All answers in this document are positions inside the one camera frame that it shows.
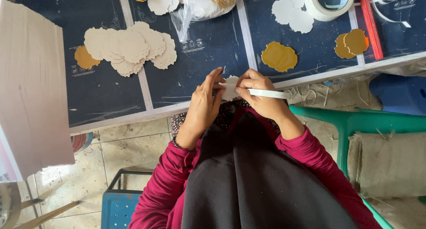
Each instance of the blue plastic stool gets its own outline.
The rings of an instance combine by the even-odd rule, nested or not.
[[[121,189],[122,174],[152,175],[152,172],[136,172],[120,169],[102,195],[101,229],[127,229],[143,191]]]
[[[371,94],[383,104],[383,111],[426,116],[426,77],[381,74],[371,80]]]

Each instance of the navy blue cutting mat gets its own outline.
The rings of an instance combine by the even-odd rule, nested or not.
[[[84,45],[87,29],[126,29],[120,0],[16,1],[63,29],[70,127],[146,111],[137,75],[120,76],[105,60],[82,69],[74,59],[75,47]]]
[[[170,14],[155,15],[146,2],[129,3],[135,21],[170,34],[176,44],[178,57],[168,69],[158,69],[151,61],[144,65],[154,108],[189,101],[197,85],[215,68],[226,66],[225,78],[240,76],[249,68],[237,7],[214,19],[191,22],[190,40],[180,43]]]
[[[373,9],[384,56],[381,60],[426,51],[426,0],[396,0],[386,5],[376,5],[387,18],[407,21],[411,25],[411,28],[407,28],[401,23],[388,22],[379,17]],[[355,10],[358,27],[365,30],[368,37],[361,6],[355,6]],[[376,61],[371,47],[364,53],[364,59],[365,63]]]
[[[275,1],[244,0],[259,72],[269,76],[273,82],[279,82],[358,65],[356,57],[342,59],[334,51],[336,38],[351,31],[348,13],[329,22],[315,20],[312,30],[302,34],[292,31],[288,24],[281,25],[275,21],[271,12]],[[295,50],[298,63],[294,69],[280,73],[262,62],[262,51],[272,41]]]

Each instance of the tiled floor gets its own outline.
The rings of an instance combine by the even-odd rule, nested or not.
[[[354,107],[380,110],[380,103],[368,90],[368,82],[350,83],[344,86],[310,85],[300,87],[291,104],[313,107],[334,108],[353,111]],[[301,122],[337,157],[339,135],[336,128],[328,123],[298,116]],[[153,169],[159,156],[170,141],[170,118],[151,122],[140,122],[95,132],[92,144],[84,151],[75,154],[76,163],[71,166],[57,166],[44,169],[28,178],[27,183],[19,183],[22,200],[31,197],[45,199],[40,205],[22,210],[19,224],[42,215],[74,200],[82,204],[46,222],[41,229],[50,228],[100,228],[102,193],[111,183],[120,168],[134,167]],[[127,189],[142,190],[149,176],[127,177]]]

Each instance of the blue metal stool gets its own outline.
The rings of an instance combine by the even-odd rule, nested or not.
[[[122,174],[152,175],[120,169],[102,195],[101,229],[127,229],[142,191],[121,189]]]

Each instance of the red ruler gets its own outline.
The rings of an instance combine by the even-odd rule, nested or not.
[[[380,44],[379,33],[377,32],[376,22],[371,9],[370,0],[360,0],[361,8],[363,10],[365,25],[369,32],[370,45],[373,48],[374,57],[377,59],[383,58],[382,45]]]

